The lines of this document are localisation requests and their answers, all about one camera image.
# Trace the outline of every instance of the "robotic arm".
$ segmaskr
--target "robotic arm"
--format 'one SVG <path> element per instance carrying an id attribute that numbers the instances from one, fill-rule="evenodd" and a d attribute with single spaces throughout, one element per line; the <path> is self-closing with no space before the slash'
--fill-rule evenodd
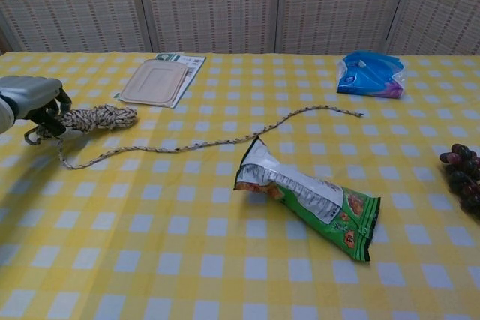
<path id="1" fill-rule="evenodd" d="M 67 129 L 56 119 L 59 113 L 70 110 L 71 103 L 60 80 L 33 76 L 0 78 L 0 134 L 11 128 L 15 120 L 26 119 L 45 127 L 57 138 L 75 136 L 76 130 Z"/>

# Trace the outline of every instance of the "wicker screen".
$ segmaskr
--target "wicker screen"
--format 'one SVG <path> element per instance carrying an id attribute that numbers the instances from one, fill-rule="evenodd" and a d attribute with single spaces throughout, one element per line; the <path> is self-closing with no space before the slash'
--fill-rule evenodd
<path id="1" fill-rule="evenodd" d="M 0 0 L 20 49 L 35 52 L 145 52 L 140 0 Z"/>
<path id="2" fill-rule="evenodd" d="M 0 29 L 0 55 L 5 54 L 8 51 L 9 44 L 5 39 L 4 35 L 2 34 L 2 30 Z"/>
<path id="3" fill-rule="evenodd" d="M 159 51 L 273 52 L 277 0 L 143 0 Z"/>
<path id="4" fill-rule="evenodd" d="M 280 0 L 277 51 L 344 54 L 379 50 L 398 0 Z"/>
<path id="5" fill-rule="evenodd" d="M 389 52 L 480 53 L 480 0 L 402 0 L 399 9 Z"/>

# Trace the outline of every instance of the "crumpled chip bag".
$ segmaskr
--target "crumpled chip bag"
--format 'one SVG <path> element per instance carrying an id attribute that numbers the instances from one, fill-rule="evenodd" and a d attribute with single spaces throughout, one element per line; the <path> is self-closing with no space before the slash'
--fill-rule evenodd
<path id="1" fill-rule="evenodd" d="M 353 259 L 370 261 L 368 247 L 377 223 L 380 197 L 291 169 L 278 162 L 258 137 L 241 161 L 234 189 L 268 194 Z"/>

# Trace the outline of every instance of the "snack bag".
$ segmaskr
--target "snack bag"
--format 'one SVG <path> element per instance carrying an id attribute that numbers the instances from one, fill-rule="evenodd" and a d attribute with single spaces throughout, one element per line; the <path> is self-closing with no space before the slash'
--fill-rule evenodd
<path id="1" fill-rule="evenodd" d="M 266 193 L 355 260 L 368 262 L 380 198 L 312 178 L 278 162 L 256 138 L 244 155 L 235 190 Z"/>
<path id="2" fill-rule="evenodd" d="M 337 92 L 400 99 L 407 72 L 399 58 L 353 52 L 337 63 Z"/>

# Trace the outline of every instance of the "table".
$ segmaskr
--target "table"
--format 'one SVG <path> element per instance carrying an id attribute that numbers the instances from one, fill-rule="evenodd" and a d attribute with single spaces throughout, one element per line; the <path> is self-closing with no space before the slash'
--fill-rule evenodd
<path id="1" fill-rule="evenodd" d="M 207 54 L 176 109 L 138 106 L 129 130 L 70 145 L 74 162 L 120 145 L 228 138 L 289 110 L 262 137 L 282 162 L 382 197 L 356 263 L 286 207 L 232 191 L 248 144 L 131 152 L 67 170 L 55 146 L 0 135 L 2 319 L 480 319 L 479 224 L 459 209 L 438 155 L 480 154 L 480 57 L 407 56 L 402 100 L 335 92 L 338 57 Z M 153 54 L 12 52 L 0 76 L 56 77 L 74 107 L 113 100 Z"/>

